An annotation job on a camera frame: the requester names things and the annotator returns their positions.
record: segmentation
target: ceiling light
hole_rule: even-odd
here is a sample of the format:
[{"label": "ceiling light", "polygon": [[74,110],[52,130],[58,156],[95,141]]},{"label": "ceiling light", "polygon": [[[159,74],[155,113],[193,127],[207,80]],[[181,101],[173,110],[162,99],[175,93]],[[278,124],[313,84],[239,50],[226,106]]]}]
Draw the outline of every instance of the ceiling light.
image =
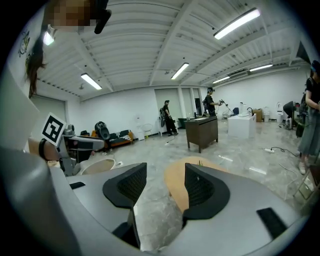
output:
[{"label": "ceiling light", "polygon": [[189,66],[189,63],[183,63],[182,66],[177,70],[177,72],[174,73],[174,75],[171,77],[172,80],[176,79],[177,76],[179,76],[182,71],[184,71]]},{"label": "ceiling light", "polygon": [[101,90],[102,89],[102,87],[99,84],[97,84],[87,73],[82,74],[81,78],[83,80],[85,80],[86,82],[88,82],[90,85],[92,85],[97,90]]},{"label": "ceiling light", "polygon": [[229,78],[230,78],[230,76],[226,76],[226,77],[221,78],[221,79],[219,79],[219,80],[216,80],[216,81],[214,81],[214,82],[212,82],[212,83],[213,83],[213,84],[216,84],[216,83],[219,83],[219,82],[221,82],[221,81],[227,80],[227,79],[229,79]]},{"label": "ceiling light", "polygon": [[256,8],[253,8],[253,9],[245,12],[244,14],[239,16],[238,18],[234,19],[233,21],[231,21],[228,25],[226,25],[225,27],[220,29],[213,36],[216,39],[221,39],[225,35],[229,34],[231,31],[235,30],[236,28],[240,27],[241,25],[243,25],[243,24],[259,17],[259,16],[260,16],[259,10]]},{"label": "ceiling light", "polygon": [[258,66],[258,67],[250,69],[250,72],[256,71],[256,70],[262,70],[262,69],[270,68],[272,66],[273,66],[272,64],[268,64],[268,65],[264,65],[264,66]]},{"label": "ceiling light", "polygon": [[54,42],[54,38],[48,32],[45,32],[43,42],[46,46],[51,45]]}]

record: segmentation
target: polished floor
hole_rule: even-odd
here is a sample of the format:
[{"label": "polished floor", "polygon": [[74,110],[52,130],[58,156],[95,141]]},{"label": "polished floor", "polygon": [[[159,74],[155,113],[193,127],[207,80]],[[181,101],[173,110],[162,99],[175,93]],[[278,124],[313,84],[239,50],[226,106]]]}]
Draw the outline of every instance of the polished floor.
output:
[{"label": "polished floor", "polygon": [[169,197],[164,183],[165,168],[181,158],[206,158],[232,174],[248,177],[267,186],[293,208],[299,208],[299,203],[293,197],[302,180],[297,168],[299,158],[278,148],[274,149],[275,153],[263,150],[280,147],[297,155],[300,139],[295,131],[280,128],[275,122],[261,122],[256,124],[254,138],[240,139],[229,137],[227,130],[227,122],[219,121],[219,142],[214,142],[201,154],[194,144],[190,144],[188,150],[186,131],[180,129],[175,138],[165,134],[162,137],[155,135],[147,140],[136,141],[133,145],[118,147],[108,155],[97,154],[90,159],[114,158],[116,163],[121,161],[124,165],[147,163],[147,184],[134,207],[142,251],[158,250],[168,245],[181,230],[182,213]]}]

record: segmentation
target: white sneaker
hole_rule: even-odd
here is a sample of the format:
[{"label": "white sneaker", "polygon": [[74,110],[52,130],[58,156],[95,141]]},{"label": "white sneaker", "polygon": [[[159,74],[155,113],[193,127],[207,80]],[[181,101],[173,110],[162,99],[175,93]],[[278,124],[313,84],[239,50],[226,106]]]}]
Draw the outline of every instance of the white sneaker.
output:
[{"label": "white sneaker", "polygon": [[304,162],[305,162],[305,166],[309,168],[310,167],[309,158],[306,157]]},{"label": "white sneaker", "polygon": [[306,165],[304,162],[299,162],[299,171],[302,175],[306,174]]}]

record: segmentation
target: orange sofa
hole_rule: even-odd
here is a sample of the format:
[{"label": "orange sofa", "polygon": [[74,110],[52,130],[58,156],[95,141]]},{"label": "orange sofa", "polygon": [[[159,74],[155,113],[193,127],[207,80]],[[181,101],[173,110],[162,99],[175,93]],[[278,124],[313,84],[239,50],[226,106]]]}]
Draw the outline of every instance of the orange sofa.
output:
[{"label": "orange sofa", "polygon": [[[98,137],[95,130],[92,131],[91,137]],[[134,141],[134,134],[130,130],[123,130],[120,132],[115,132],[110,134],[110,143],[113,148],[120,145],[132,143],[133,141]],[[108,148],[108,145],[106,142],[104,142],[104,148],[105,149]]]}]

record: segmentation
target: ceiling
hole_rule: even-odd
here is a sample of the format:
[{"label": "ceiling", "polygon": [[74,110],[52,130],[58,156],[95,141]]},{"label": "ceiling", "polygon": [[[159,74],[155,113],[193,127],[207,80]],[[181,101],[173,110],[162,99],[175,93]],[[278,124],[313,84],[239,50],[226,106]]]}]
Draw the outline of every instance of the ceiling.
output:
[{"label": "ceiling", "polygon": [[[260,17],[214,38],[254,7]],[[271,0],[109,0],[107,9],[112,16],[99,35],[94,26],[58,30],[44,46],[47,65],[39,80],[85,100],[149,86],[212,86],[265,64],[281,70],[305,64],[296,57],[300,38],[293,20]],[[171,80],[184,62],[187,69]],[[83,73],[102,89],[82,80]]]}]

